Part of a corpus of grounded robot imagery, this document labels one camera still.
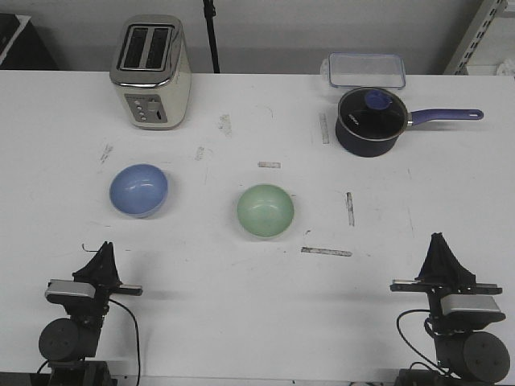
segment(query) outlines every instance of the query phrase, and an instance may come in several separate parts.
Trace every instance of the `purple handle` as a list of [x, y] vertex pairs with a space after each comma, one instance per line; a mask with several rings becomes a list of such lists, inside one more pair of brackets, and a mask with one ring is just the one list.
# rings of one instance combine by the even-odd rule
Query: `purple handle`
[[433, 121], [434, 119], [466, 119], [477, 121], [483, 119], [484, 114], [481, 110], [467, 110], [467, 109], [428, 109], [413, 111], [411, 113], [411, 124], [418, 125], [426, 121]]

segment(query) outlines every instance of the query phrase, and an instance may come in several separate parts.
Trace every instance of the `toaster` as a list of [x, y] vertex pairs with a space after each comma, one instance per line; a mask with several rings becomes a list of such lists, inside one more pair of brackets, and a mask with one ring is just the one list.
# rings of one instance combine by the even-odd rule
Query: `toaster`
[[192, 83], [182, 23], [164, 14], [127, 20], [109, 77], [134, 125], [156, 130], [178, 125]]

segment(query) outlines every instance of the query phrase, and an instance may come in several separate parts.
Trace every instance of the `black pot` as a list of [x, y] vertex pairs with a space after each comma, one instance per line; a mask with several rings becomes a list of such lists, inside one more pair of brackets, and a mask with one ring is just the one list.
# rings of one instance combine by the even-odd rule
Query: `black pot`
[[390, 150], [410, 125], [435, 119], [479, 120], [476, 109], [428, 109], [408, 113], [398, 96], [382, 88], [361, 87], [347, 92], [338, 104], [336, 137], [361, 157], [376, 157]]

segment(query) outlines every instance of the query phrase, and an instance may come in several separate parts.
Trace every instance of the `white table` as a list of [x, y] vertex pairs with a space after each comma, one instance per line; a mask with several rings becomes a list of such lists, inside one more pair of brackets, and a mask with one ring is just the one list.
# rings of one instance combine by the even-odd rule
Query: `white table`
[[[0, 85], [0, 371], [43, 362], [39, 334], [65, 316], [43, 298], [47, 281], [71, 279], [93, 256], [82, 243], [104, 240], [120, 278], [144, 289], [116, 299], [137, 315], [147, 376], [392, 380], [418, 360], [395, 318], [427, 300], [389, 284], [418, 275], [432, 232], [479, 282], [505, 289], [495, 299], [508, 318], [486, 331], [515, 355], [513, 78], [408, 76], [398, 92], [408, 109], [482, 109], [485, 118], [414, 127], [378, 158], [337, 142], [337, 100], [319, 76], [195, 74], [185, 120], [164, 132], [128, 123], [107, 73], [0, 72]], [[119, 213], [107, 194], [118, 171], [140, 162], [171, 181], [146, 220]], [[294, 200], [293, 224], [273, 240], [235, 218], [239, 195], [258, 183]], [[402, 325], [434, 358], [423, 318]], [[117, 307], [97, 359], [114, 374], [136, 372], [132, 321]]]

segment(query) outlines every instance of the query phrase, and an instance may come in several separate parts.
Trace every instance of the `bowl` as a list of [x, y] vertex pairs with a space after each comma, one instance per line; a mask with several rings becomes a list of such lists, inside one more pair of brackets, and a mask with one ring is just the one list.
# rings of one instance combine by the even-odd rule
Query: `bowl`
[[282, 188], [269, 184], [247, 189], [237, 204], [241, 226], [247, 232], [265, 238], [283, 233], [290, 226], [294, 212], [290, 196]]
[[164, 173], [156, 166], [138, 164], [117, 174], [111, 182], [109, 198], [119, 211], [141, 219], [156, 213], [167, 193]]

